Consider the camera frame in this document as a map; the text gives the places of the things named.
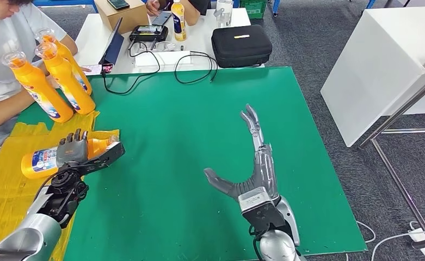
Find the person's right hand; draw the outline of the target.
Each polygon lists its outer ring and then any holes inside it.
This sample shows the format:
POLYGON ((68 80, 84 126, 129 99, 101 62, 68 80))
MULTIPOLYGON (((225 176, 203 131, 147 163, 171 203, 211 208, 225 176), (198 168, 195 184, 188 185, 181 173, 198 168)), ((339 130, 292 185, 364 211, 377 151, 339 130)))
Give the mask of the person's right hand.
POLYGON ((148 15, 157 16, 159 14, 159 9, 161 7, 159 0, 147 0, 145 5, 148 15))

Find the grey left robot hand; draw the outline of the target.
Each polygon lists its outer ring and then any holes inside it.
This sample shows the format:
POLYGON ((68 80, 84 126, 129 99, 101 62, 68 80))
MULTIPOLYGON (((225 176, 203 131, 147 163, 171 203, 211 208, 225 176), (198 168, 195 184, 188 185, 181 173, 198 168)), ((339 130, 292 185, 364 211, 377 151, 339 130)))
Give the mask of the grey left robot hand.
POLYGON ((57 167, 69 162, 83 163, 88 160, 87 136, 88 131, 81 133, 81 129, 78 128, 60 140, 56 155, 57 167))

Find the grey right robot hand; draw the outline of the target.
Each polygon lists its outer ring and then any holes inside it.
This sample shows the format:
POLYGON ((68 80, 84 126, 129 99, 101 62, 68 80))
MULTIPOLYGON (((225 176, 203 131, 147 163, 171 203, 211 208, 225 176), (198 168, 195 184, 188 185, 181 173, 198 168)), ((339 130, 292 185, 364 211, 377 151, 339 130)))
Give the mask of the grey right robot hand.
POLYGON ((204 174, 210 185, 235 201, 238 200, 240 195, 258 187, 264 187, 270 199, 276 200, 280 194, 278 192, 271 145, 264 142, 258 115, 251 105, 247 104, 245 111, 240 112, 240 116, 247 124, 252 136, 254 167, 251 176, 242 182, 234 183, 219 177, 211 168, 205 168, 204 174))

